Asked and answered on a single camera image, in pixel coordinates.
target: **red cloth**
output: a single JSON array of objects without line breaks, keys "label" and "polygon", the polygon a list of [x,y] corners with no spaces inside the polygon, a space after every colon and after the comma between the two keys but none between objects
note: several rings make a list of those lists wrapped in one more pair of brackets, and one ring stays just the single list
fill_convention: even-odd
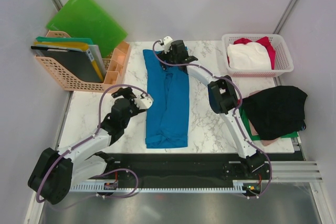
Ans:
[{"label": "red cloth", "polygon": [[[235,42],[233,42],[233,44],[234,45],[235,44],[247,44],[249,42],[253,42],[253,41],[249,40],[249,39],[246,39],[246,38],[241,38],[241,39],[238,39]],[[258,42],[259,44],[266,47],[269,59],[271,61],[271,68],[274,69],[274,67],[275,67],[275,50],[274,50],[273,46],[271,45],[271,43],[269,42],[268,37],[265,36],[264,38],[261,38],[261,39],[257,40],[256,42]]]}]

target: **plastic basket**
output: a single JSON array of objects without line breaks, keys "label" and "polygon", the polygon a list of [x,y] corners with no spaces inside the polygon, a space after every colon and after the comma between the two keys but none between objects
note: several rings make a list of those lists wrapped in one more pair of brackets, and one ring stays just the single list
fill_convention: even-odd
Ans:
[{"label": "plastic basket", "polygon": [[[70,36],[63,31],[49,31],[47,37],[69,38]],[[131,46],[122,41],[110,55],[103,59],[106,69],[106,76],[103,83],[82,81],[53,58],[35,56],[35,59],[38,60],[64,90],[102,93],[115,84],[123,83],[130,53]],[[113,88],[109,93],[115,92],[118,89],[119,88]]]},{"label": "plastic basket", "polygon": [[225,34],[222,36],[223,46],[227,55],[227,47],[240,38],[247,38],[252,41],[259,40],[267,36],[269,42],[276,51],[274,70],[243,70],[230,68],[227,57],[224,57],[225,66],[232,77],[277,77],[294,69],[293,60],[290,56],[288,47],[282,36],[277,34]]}]

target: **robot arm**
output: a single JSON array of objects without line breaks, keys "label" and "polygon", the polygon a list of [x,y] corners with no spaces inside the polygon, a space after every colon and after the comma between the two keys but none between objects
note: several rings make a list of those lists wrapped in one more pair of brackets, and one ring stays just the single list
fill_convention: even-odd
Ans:
[{"label": "robot arm", "polygon": [[247,138],[243,136],[243,133],[239,129],[238,122],[236,121],[238,120],[240,125],[243,125],[239,111],[234,110],[237,105],[237,103],[234,102],[234,100],[237,101],[234,88],[225,80],[215,79],[196,66],[187,66],[186,70],[190,76],[196,78],[204,86],[208,87],[210,106],[215,113],[221,116],[228,127],[232,138],[236,143],[239,157],[245,159],[246,157],[253,156],[256,153],[256,149],[247,143],[247,141],[251,141],[251,139],[249,138],[245,127],[242,127],[242,130]]},{"label": "robot arm", "polygon": [[108,113],[101,123],[97,134],[92,133],[83,139],[92,136],[87,141],[76,147],[79,140],[70,146],[55,151],[51,148],[44,150],[31,174],[28,186],[38,191],[43,178],[51,165],[66,151],[66,154],[48,176],[43,185],[41,196],[51,204],[57,204],[68,194],[70,188],[93,176],[104,172],[107,161],[104,153],[100,152],[115,143],[123,134],[131,117],[145,112],[153,103],[150,96],[136,96],[131,88],[120,88],[113,93],[116,99],[111,112]]},{"label": "robot arm", "polygon": [[265,158],[248,143],[251,142],[251,139],[243,125],[239,111],[235,109],[238,99],[236,91],[230,83],[231,77],[215,78],[200,65],[196,57],[188,55],[182,40],[173,41],[171,37],[165,37],[160,40],[159,44],[163,46],[164,50],[156,56],[160,59],[161,67],[164,70],[169,66],[176,65],[208,88],[210,106],[225,121],[236,143],[238,155],[246,172],[252,173],[261,168],[265,163]]}]

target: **white cloth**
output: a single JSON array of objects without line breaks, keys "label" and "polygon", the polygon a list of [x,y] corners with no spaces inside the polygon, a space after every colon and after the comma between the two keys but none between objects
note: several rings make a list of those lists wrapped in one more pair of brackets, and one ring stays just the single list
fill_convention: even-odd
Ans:
[{"label": "white cloth", "polygon": [[227,47],[229,65],[233,69],[271,70],[271,61],[266,48],[257,43],[230,44]]}]

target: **white marble surface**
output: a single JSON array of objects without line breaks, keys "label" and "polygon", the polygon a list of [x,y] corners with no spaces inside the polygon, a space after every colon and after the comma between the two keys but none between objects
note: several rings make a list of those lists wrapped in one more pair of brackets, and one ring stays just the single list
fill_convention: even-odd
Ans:
[{"label": "white marble surface", "polygon": [[[215,74],[225,75],[221,41],[185,41],[190,55]],[[124,83],[146,90],[147,70],[142,50],[151,49],[153,42],[132,42],[132,51]],[[274,87],[272,78],[234,78],[243,97],[251,92]],[[190,78],[190,115],[188,147],[174,149],[147,149],[145,144],[146,113],[130,120],[129,126],[116,143],[104,149],[109,153],[235,153],[236,145],[219,115],[213,113],[207,98],[207,88],[196,79]],[[101,93],[74,92],[62,133],[60,147],[82,139],[94,131],[98,123],[98,104]],[[106,95],[102,115],[110,112],[113,105],[111,95]],[[260,141],[255,144],[267,153],[293,153],[290,138],[282,138],[264,147]]]}]

